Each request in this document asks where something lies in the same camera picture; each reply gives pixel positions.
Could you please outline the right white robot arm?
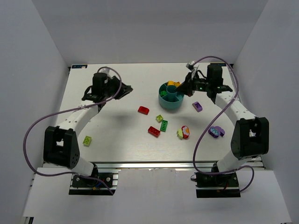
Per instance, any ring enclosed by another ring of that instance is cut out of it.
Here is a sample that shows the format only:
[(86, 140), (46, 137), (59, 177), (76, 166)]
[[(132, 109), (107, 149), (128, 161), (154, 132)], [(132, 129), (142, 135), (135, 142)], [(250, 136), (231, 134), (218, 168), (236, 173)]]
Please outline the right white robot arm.
[(191, 97), (195, 91), (206, 92), (212, 102), (221, 108), (235, 126), (230, 151), (217, 161), (208, 175), (224, 175), (242, 169), (246, 162), (269, 151), (269, 121), (251, 113), (238, 99), (237, 90), (223, 83), (222, 67), (211, 63), (206, 77), (200, 78), (193, 64), (187, 64), (190, 72), (176, 88)]

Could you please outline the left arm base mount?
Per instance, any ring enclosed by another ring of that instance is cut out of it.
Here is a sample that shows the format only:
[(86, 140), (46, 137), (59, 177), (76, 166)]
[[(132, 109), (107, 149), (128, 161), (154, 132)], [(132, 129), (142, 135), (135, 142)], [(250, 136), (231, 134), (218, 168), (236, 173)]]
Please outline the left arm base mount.
[(98, 180), (90, 180), (73, 175), (69, 187), (69, 195), (77, 196), (112, 196), (117, 188), (117, 169), (99, 169)]

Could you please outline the yellow rounded lego brick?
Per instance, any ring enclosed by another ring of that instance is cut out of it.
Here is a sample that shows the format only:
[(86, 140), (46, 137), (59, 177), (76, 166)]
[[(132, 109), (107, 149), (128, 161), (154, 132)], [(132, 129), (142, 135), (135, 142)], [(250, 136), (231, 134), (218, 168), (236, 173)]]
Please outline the yellow rounded lego brick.
[(170, 81), (167, 82), (167, 85), (170, 86), (170, 85), (175, 85), (175, 84), (174, 84), (173, 81), (170, 80)]

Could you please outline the dark green small lego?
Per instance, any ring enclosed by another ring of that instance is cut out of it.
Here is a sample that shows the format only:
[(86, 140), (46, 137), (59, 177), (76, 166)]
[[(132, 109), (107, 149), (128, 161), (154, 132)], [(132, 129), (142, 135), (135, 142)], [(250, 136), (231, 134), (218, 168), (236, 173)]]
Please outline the dark green small lego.
[(167, 92), (166, 92), (166, 91), (161, 91), (161, 92), (160, 92), (160, 96), (161, 96), (161, 97), (166, 96), (166, 95), (167, 95)]

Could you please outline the green lego plate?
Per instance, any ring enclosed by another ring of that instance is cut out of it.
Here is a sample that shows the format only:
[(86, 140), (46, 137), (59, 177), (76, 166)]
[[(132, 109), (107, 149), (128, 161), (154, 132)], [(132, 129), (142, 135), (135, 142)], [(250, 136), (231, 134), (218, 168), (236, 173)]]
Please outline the green lego plate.
[(162, 120), (161, 126), (160, 126), (160, 131), (161, 132), (166, 132), (168, 126), (168, 121), (167, 120)]

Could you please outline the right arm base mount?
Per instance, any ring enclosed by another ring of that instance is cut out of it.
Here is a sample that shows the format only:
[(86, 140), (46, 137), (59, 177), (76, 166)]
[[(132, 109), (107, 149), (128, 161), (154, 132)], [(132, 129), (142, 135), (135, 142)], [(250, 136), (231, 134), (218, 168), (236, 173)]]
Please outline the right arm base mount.
[(239, 198), (241, 197), (236, 173), (204, 175), (194, 173), (191, 181), (196, 183), (197, 198)]

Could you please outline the orange lego brick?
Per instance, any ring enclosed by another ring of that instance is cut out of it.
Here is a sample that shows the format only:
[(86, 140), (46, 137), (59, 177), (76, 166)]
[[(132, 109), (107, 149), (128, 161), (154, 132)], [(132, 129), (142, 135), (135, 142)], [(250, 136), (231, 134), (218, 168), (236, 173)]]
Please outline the orange lego brick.
[(174, 82), (173, 83), (176, 87), (180, 86), (180, 82)]

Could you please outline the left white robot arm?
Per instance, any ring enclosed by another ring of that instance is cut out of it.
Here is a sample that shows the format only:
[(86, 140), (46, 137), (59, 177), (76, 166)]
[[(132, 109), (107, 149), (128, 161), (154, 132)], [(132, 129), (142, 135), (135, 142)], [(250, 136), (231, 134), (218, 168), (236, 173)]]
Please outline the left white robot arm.
[(45, 130), (44, 162), (68, 168), (79, 175), (97, 177), (96, 165), (80, 156), (78, 136), (108, 99), (121, 99), (132, 91), (130, 85), (125, 85), (116, 76), (109, 76), (108, 71), (95, 73), (92, 85), (84, 92), (81, 105), (65, 121)]

